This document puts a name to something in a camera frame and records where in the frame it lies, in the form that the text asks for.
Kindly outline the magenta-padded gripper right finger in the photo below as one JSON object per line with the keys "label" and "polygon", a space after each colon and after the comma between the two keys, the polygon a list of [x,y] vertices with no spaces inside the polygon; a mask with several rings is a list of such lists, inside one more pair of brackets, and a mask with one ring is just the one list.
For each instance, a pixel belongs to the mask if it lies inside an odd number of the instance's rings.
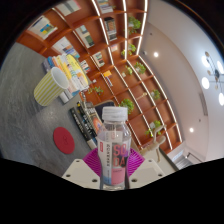
{"label": "magenta-padded gripper right finger", "polygon": [[165,176],[153,159],[144,158],[134,149],[130,150],[126,172],[130,189],[146,186]]}

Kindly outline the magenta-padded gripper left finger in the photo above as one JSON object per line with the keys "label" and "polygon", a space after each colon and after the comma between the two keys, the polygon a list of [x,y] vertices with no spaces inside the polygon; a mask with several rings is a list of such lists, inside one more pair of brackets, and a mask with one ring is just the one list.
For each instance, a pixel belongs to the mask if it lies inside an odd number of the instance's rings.
{"label": "magenta-padded gripper left finger", "polygon": [[93,149],[83,159],[75,159],[63,178],[83,188],[99,189],[101,171],[98,151]]}

